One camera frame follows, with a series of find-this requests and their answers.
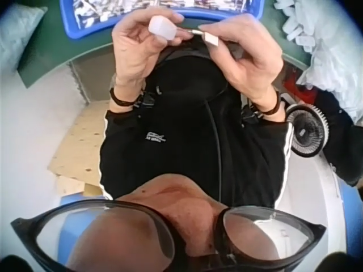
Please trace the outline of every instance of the red object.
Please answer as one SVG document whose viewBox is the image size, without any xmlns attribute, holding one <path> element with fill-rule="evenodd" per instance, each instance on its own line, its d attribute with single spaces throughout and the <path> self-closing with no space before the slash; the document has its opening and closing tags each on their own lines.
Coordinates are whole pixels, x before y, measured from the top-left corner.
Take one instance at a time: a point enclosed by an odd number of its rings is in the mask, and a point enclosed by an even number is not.
<svg viewBox="0 0 363 272">
<path fill-rule="evenodd" d="M 284 87 L 294 96 L 297 96 L 305 103 L 314 105 L 318 90 L 314 87 L 311 90 L 303 85 L 296 85 L 297 71 L 293 69 L 292 73 L 284 80 Z"/>
</svg>

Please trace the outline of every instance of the skin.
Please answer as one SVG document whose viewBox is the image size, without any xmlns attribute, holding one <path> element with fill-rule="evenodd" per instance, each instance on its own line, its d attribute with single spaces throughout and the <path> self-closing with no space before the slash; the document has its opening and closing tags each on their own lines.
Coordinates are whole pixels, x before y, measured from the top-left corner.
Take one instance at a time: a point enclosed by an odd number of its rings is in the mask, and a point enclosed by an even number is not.
<svg viewBox="0 0 363 272">
<path fill-rule="evenodd" d="M 166 46 L 178 46 L 192 38 L 183 29 L 179 29 L 175 39 L 169 42 L 155 37 L 147 30 L 154 15 L 165 16 L 174 23 L 184 19 L 170 9 L 153 7 L 131 12 L 113 29 L 115 95 L 120 100 L 135 101 L 145 78 Z M 230 84 L 262 112 L 273 109 L 277 96 L 271 84 L 283 66 L 282 50 L 263 25 L 245 14 L 199 28 L 220 37 L 218 46 L 207 44 L 207 47 L 211 59 Z M 237 42 L 246 52 L 244 57 L 233 59 L 224 41 Z M 120 107 L 110 100 L 109 109 L 125 113 L 132 107 Z M 283 122 L 283 105 L 277 113 L 264 118 Z M 119 200 L 139 203 L 163 214 L 184 239 L 188 256 L 215 253 L 214 222 L 226 206 L 209 197 L 189 178 L 175 174 L 161 175 Z M 225 227 L 239 250 L 255 258 L 278 259 L 272 240 L 252 221 L 231 216 Z M 108 210 L 97 217 L 79 238 L 68 267 L 76 271 L 162 271 L 171 260 L 161 254 L 155 232 L 152 222 L 140 213 Z"/>
</svg>

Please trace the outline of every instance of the blue object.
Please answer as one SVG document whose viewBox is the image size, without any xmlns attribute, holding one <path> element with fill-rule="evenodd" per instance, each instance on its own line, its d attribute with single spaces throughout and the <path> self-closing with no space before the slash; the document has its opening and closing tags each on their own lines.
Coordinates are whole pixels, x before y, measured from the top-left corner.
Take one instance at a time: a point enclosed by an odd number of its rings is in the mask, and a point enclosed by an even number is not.
<svg viewBox="0 0 363 272">
<path fill-rule="evenodd" d="M 357 188 L 339 181 L 347 229 L 347 254 L 363 258 L 363 202 Z"/>
<path fill-rule="evenodd" d="M 75 201 L 85 199 L 104 199 L 103 196 L 99 197 L 84 197 L 81 193 L 72 194 L 66 197 L 62 197 L 61 205 L 72 203 Z M 57 261 L 63 265 L 66 265 L 68 258 L 71 254 L 73 246 L 77 242 L 80 235 L 85 229 L 92 223 L 92 221 L 101 213 L 100 210 L 84 210 L 69 214 L 62 226 L 62 230 L 59 236 L 58 243 L 58 256 Z"/>
<path fill-rule="evenodd" d="M 30 37 L 47 8 L 14 4 L 0 19 L 0 67 L 1 74 L 16 71 Z"/>
<path fill-rule="evenodd" d="M 260 19 L 263 14 L 264 4 L 265 0 L 254 0 L 249 6 L 247 13 Z M 120 15 L 118 17 L 110 18 L 106 22 L 92 25 L 89 28 L 79 29 L 74 16 L 73 0 L 60 0 L 60 5 L 65 32 L 67 36 L 72 39 L 80 39 L 91 33 L 100 31 L 101 29 L 113 27 L 124 16 Z M 185 18 L 210 20 L 214 22 L 238 14 L 237 12 L 232 11 L 207 10 L 203 8 L 173 8 L 173 10 L 183 14 Z"/>
</svg>

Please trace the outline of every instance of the white stripe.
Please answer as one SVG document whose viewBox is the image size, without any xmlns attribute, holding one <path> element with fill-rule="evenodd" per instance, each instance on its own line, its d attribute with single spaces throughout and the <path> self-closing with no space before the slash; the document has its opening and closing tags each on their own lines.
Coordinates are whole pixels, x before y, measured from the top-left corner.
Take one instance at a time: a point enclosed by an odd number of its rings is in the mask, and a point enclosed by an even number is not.
<svg viewBox="0 0 363 272">
<path fill-rule="evenodd" d="M 105 138 L 106 138 L 106 129 L 107 129 L 108 121 L 107 121 L 107 119 L 106 119 L 106 116 L 104 116 L 103 118 L 104 118 L 103 139 L 105 139 Z M 101 188 L 101 190 L 102 190 L 102 194 L 103 194 L 103 196 L 104 196 L 106 199 L 113 200 L 112 196 L 111 196 L 109 193 L 107 193 L 107 192 L 106 192 L 106 190 L 105 190 L 104 186 L 101 184 L 101 175 L 102 175 L 102 174 L 101 174 L 101 169 L 100 169 L 100 168 L 98 168 L 98 172 L 99 172 L 99 174 L 100 174 L 100 182 L 99 182 L 99 186 L 100 186 L 100 188 Z"/>
<path fill-rule="evenodd" d="M 280 195 L 275 201 L 275 207 L 277 207 L 277 205 L 280 203 L 282 196 L 284 195 L 286 183 L 288 182 L 289 160 L 291 154 L 291 145 L 293 141 L 293 132 L 294 132 L 293 124 L 288 122 L 288 131 L 286 133 L 285 146 L 284 146 L 284 154 L 285 154 L 284 180 L 282 182 Z"/>
</svg>

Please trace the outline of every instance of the forearm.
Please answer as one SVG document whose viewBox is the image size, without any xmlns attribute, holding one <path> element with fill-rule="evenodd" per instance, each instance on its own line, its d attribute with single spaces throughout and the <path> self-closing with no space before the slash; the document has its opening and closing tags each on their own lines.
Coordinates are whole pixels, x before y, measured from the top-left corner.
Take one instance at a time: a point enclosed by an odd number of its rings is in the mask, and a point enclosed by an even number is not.
<svg viewBox="0 0 363 272">
<path fill-rule="evenodd" d="M 273 109 L 277 103 L 276 91 L 272 86 L 269 86 L 268 91 L 261 98 L 252 101 L 261 112 L 267 112 Z M 272 122 L 284 122 L 285 121 L 285 108 L 284 103 L 280 104 L 280 108 L 273 115 L 265 115 L 263 118 Z"/>
<path fill-rule="evenodd" d="M 135 82 L 123 82 L 116 77 L 113 91 L 118 99 L 127 102 L 134 102 L 140 95 L 143 83 L 144 80 L 138 80 Z M 114 113 L 126 113 L 132 111 L 133 106 L 121 107 L 117 105 L 112 99 L 110 99 L 109 109 L 111 112 Z"/>
</svg>

